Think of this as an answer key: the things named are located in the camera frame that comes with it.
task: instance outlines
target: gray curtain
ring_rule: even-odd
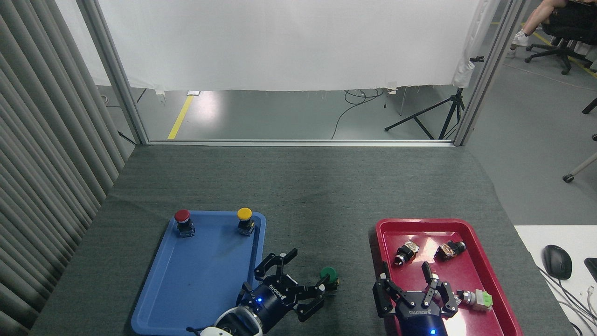
[[[26,335],[124,166],[54,0],[0,0],[0,334]]]

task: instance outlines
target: black shorts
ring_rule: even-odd
[[[597,19],[597,7],[570,1],[566,7],[553,10],[549,16],[549,24],[591,28],[595,19]]]

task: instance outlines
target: chair wheel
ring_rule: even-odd
[[[562,179],[564,180],[564,182],[570,183],[574,180],[574,175],[568,174],[568,175],[563,176]]]

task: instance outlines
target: white desk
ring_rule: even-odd
[[[568,252],[572,258],[572,276],[568,280],[562,280],[562,285],[586,306],[587,289],[589,286],[597,287],[584,265],[585,258],[597,258],[597,225],[517,225],[515,228],[535,264],[541,269],[544,269],[541,251],[546,245],[557,245]],[[553,288],[552,292],[558,301],[566,301]],[[590,300],[597,307],[597,289]],[[597,332],[597,326],[590,324],[593,328],[593,332],[590,332],[575,312],[563,304],[561,306],[570,322],[577,325],[583,335],[594,335],[593,332]]]

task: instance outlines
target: yellow floor line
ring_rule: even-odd
[[[168,135],[168,140],[173,140],[176,138],[176,134],[179,132],[180,125],[183,123],[184,116],[186,115],[186,111],[189,109],[190,103],[193,101],[193,97],[195,96],[187,96],[187,99],[184,101],[184,105],[180,110],[179,117],[176,118],[176,121],[172,126],[172,130],[170,131],[170,135]]]
[[[547,44],[547,45],[552,45],[546,38],[544,38],[543,36],[537,34],[536,32],[533,33],[533,35],[540,39],[541,42]],[[584,65],[582,65],[579,61],[577,61],[575,58],[568,56],[568,59],[573,62],[574,64],[578,65],[579,68],[581,68],[582,70],[585,70],[589,75],[597,78],[597,74],[592,72],[591,70],[587,69],[584,67]]]

